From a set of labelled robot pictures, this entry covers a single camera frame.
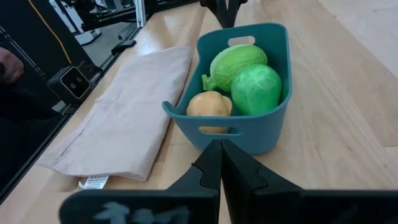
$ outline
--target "white tag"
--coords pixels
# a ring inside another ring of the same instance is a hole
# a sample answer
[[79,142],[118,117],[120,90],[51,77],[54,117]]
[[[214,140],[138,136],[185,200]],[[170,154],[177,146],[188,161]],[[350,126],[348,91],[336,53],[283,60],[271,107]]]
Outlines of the white tag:
[[83,185],[79,181],[79,187],[87,190],[87,189],[103,189],[106,181],[108,181],[108,175],[94,175],[94,176],[89,176]]

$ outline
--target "yellow cable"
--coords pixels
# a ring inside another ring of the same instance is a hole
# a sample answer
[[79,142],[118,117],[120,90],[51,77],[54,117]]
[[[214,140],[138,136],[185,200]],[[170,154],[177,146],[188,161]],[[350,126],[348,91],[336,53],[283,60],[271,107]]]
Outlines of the yellow cable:
[[47,22],[44,20],[43,16],[40,14],[39,10],[37,10],[37,8],[33,5],[32,0],[28,0],[29,4],[32,6],[32,8],[36,11],[37,15],[40,17],[40,19],[43,21],[43,23],[45,24],[45,26],[47,26],[47,28],[50,30],[50,32],[52,33],[52,35],[54,35],[54,37],[56,38],[56,40],[58,41],[58,43],[60,43],[61,48],[63,50],[63,53],[65,54],[66,58],[69,61],[69,64],[72,64],[72,61],[70,60],[70,57],[68,55],[68,52],[65,50],[61,40],[58,38],[58,36],[55,34],[55,32],[51,29],[51,27],[47,24]]

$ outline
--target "basket handle cutout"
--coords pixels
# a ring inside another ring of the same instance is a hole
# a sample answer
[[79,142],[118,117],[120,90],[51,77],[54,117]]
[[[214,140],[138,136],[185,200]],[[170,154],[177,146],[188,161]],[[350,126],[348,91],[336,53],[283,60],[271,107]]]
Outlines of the basket handle cutout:
[[214,126],[200,126],[199,131],[207,135],[220,135],[220,136],[240,136],[242,129],[240,128],[227,128],[227,127],[214,127]]
[[228,40],[229,46],[234,46],[237,44],[254,44],[256,39],[253,36],[245,36],[245,37],[235,37]]

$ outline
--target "wooden table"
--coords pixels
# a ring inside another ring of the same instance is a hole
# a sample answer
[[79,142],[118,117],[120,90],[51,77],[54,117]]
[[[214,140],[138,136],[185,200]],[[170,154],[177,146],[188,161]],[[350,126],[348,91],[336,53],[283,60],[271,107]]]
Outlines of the wooden table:
[[[241,6],[236,25],[270,21],[289,32],[294,93],[277,147],[256,159],[303,188],[398,188],[397,78],[318,0],[252,0]],[[46,152],[79,125],[128,57],[195,47],[216,29],[215,17],[199,4],[154,15]],[[197,61],[195,53],[190,72]],[[165,189],[199,154],[171,122],[149,180],[111,177],[106,188]],[[34,165],[0,206],[1,222],[58,223],[58,208],[78,181]],[[229,223],[223,196],[220,223]]]

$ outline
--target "light green cabbage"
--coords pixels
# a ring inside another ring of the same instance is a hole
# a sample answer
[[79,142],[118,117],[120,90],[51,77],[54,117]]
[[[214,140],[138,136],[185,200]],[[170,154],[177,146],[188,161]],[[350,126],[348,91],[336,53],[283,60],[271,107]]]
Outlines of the light green cabbage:
[[267,65],[267,55],[252,44],[238,44],[220,52],[210,65],[210,77],[202,75],[203,89],[206,91],[219,88],[231,91],[232,80],[237,73],[253,64]]

